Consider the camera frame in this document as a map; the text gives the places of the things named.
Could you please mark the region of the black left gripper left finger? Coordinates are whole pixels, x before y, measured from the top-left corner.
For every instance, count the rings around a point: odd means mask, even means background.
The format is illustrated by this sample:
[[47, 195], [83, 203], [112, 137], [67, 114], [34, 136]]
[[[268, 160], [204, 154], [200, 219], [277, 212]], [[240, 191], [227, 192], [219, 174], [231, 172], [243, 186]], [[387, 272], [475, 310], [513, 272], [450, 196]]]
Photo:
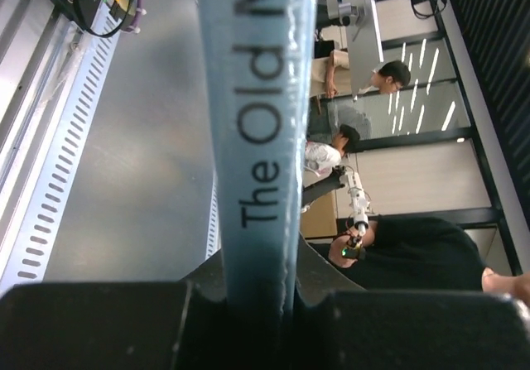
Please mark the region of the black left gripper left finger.
[[223, 298], [219, 253], [181, 281], [15, 286], [1, 299], [1, 367], [212, 369]]

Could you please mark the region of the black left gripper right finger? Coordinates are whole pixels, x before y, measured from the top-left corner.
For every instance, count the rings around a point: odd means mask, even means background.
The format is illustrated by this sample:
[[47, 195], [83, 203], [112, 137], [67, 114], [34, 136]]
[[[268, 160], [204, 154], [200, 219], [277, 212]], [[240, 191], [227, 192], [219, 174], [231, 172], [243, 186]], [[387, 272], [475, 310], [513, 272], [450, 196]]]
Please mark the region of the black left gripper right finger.
[[298, 243], [294, 369], [527, 369], [529, 310], [508, 296], [364, 291]]

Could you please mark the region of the light blue Old Man book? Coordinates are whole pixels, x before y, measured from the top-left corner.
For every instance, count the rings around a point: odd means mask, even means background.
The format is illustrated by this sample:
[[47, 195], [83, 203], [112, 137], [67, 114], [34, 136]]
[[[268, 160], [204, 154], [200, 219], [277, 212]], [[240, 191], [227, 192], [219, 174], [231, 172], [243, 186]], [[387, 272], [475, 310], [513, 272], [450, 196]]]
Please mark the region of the light blue Old Man book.
[[293, 307], [316, 0], [199, 0], [230, 309]]

